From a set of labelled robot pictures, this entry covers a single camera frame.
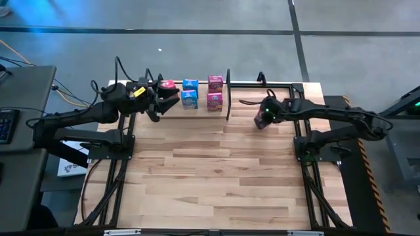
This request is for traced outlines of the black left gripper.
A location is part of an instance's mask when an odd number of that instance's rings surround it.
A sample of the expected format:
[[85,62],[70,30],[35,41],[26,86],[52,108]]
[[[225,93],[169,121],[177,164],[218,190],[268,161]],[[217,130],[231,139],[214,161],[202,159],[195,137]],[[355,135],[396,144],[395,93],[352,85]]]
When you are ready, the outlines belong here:
[[[157,94],[152,87],[152,82],[145,77],[140,77],[138,81],[131,81],[126,84],[129,92],[129,111],[131,113],[146,113],[150,120],[159,122],[160,117],[157,112]],[[180,101],[178,94],[159,100],[159,112],[164,115],[176,103]]]

